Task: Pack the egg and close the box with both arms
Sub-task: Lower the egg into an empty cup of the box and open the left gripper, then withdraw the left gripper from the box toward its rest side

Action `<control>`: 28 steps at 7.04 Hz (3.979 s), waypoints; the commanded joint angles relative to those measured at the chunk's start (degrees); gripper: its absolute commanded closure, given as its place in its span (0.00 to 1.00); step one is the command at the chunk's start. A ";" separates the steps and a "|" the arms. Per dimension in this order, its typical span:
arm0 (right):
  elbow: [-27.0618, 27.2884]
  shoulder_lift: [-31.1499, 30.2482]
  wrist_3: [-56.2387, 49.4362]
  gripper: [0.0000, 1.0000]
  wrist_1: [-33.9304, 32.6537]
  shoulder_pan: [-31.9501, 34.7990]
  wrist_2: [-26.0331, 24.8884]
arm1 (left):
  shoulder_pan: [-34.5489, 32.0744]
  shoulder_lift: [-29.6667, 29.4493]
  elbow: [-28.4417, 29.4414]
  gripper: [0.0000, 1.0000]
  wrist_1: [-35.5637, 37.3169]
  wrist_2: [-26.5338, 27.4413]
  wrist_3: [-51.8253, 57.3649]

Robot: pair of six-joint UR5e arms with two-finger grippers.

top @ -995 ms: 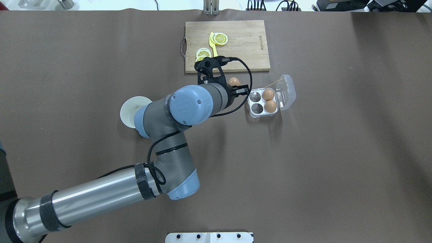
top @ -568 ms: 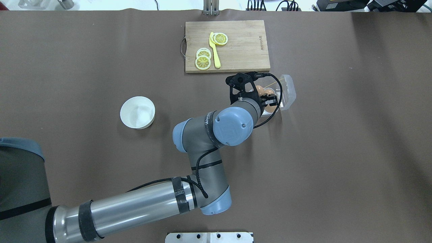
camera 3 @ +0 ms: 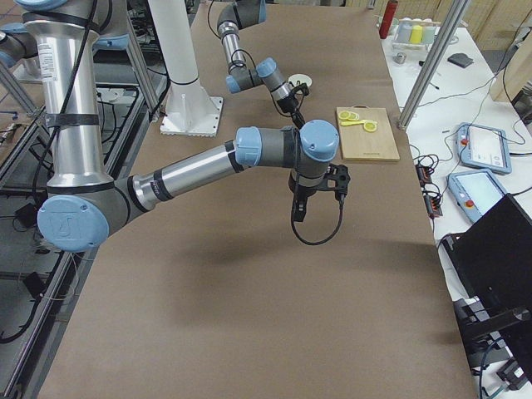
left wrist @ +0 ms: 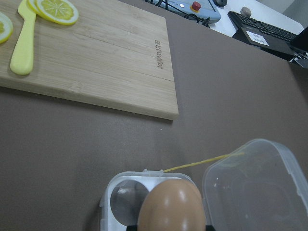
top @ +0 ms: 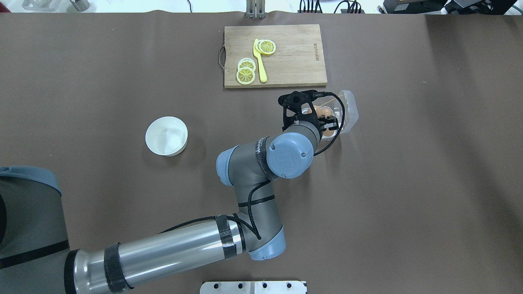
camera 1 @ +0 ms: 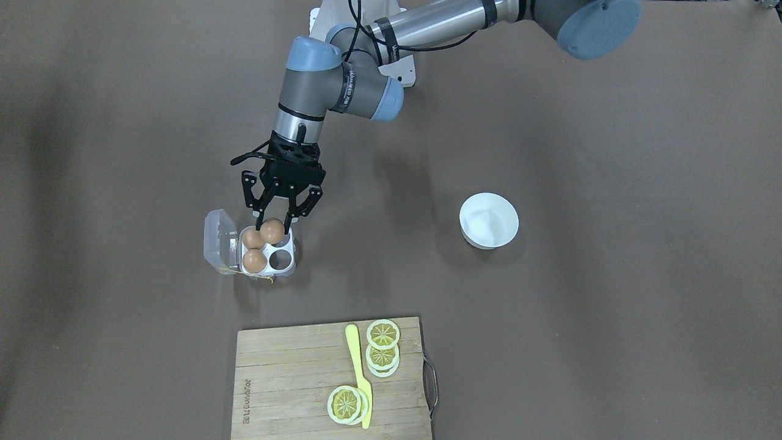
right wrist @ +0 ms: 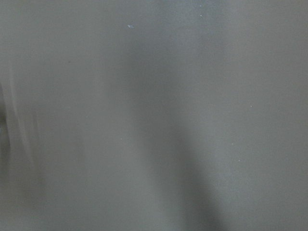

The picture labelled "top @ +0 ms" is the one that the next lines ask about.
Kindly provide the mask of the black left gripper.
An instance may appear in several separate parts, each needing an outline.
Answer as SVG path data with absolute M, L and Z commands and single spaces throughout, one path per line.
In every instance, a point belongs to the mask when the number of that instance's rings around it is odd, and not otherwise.
M 314 109 L 307 109 L 306 112 L 293 115 L 293 122 L 294 121 L 308 122 L 315 126 L 319 133 L 323 133 L 325 129 L 339 129 L 339 120 L 338 117 L 334 115 L 334 112 L 332 116 L 321 116 L 318 118 Z

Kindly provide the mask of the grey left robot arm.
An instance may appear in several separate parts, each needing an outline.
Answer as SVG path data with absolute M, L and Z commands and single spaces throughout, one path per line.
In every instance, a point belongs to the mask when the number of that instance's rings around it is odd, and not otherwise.
M 120 294 L 138 285 L 244 252 L 263 261 L 286 249 L 271 182 L 311 165 L 333 116 L 284 116 L 284 131 L 219 154 L 221 182 L 239 212 L 205 216 L 103 250 L 69 247 L 56 175 L 35 166 L 1 167 L 2 294 Z

